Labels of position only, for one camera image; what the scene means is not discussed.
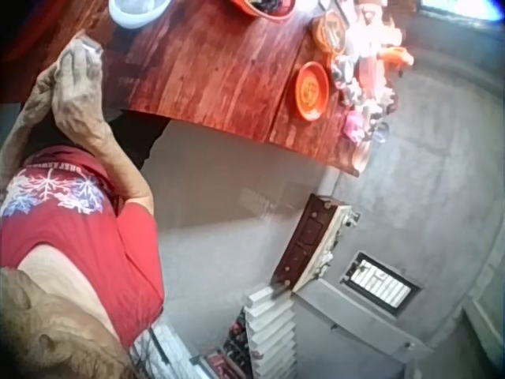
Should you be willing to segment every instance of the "hand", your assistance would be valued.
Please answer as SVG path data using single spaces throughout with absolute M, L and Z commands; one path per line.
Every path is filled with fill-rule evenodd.
M 72 142 L 92 151 L 112 135 L 103 120 L 102 61 L 75 39 L 59 62 L 52 103 L 56 126 Z
M 18 120 L 22 126 L 34 126 L 41 122 L 51 108 L 54 90 L 54 73 L 56 64 L 53 63 L 37 77 L 32 93 L 24 103 Z

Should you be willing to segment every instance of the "wooden tabletop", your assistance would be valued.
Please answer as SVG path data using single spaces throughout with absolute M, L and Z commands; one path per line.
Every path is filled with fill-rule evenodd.
M 350 162 L 354 147 L 341 134 L 346 109 L 338 94 L 310 124 L 291 103 L 299 66 L 323 60 L 309 31 L 319 13 L 297 9 L 285 24 L 274 24 L 227 0 L 172 0 L 157 21 L 127 30 L 110 18 L 108 0 L 69 0 L 37 45 L 2 68 L 2 102 L 24 101 L 37 74 L 84 29 L 104 47 L 106 107 L 270 141 L 358 176 Z

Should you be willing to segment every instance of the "window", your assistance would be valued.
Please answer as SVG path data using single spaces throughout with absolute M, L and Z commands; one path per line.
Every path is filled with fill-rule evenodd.
M 395 316 L 420 290 L 362 252 L 358 253 L 342 283 Z
M 498 4 L 493 0 L 421 0 L 421 6 L 426 10 L 491 22 L 503 19 Z

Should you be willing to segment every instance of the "graphic print on shirt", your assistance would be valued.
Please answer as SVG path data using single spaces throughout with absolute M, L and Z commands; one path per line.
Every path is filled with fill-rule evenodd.
M 58 206 L 76 210 L 89 215 L 103 210 L 104 195 L 98 186 L 98 181 L 83 174 L 79 167 L 68 163 L 44 163 L 31 167 L 51 168 L 45 174 L 28 173 L 21 170 L 9 183 L 7 196 L 0 208 L 0 217 L 12 216 L 16 212 L 29 214 L 37 205 L 44 201 L 56 199 Z M 68 178 L 61 175 L 60 170 L 72 171 L 78 176 Z

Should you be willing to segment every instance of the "red t-shirt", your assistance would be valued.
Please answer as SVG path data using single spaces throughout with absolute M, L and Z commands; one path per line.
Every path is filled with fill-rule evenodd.
M 119 214 L 96 159 L 55 146 L 27 159 L 0 208 L 0 264 L 16 268 L 39 244 L 64 253 L 84 274 L 124 347 L 161 313 L 163 280 L 156 222 L 142 205 Z

